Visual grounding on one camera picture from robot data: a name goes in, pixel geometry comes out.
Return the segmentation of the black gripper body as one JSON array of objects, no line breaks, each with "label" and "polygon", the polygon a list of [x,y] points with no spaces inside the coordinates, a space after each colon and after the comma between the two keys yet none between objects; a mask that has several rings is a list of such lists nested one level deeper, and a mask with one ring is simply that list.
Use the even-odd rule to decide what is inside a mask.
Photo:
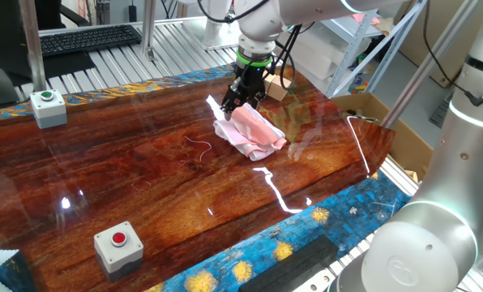
[{"label": "black gripper body", "polygon": [[234,66],[235,80],[232,84],[232,90],[242,94],[244,97],[265,97],[266,88],[264,77],[267,74],[265,67],[253,67],[246,65],[240,67]]}]

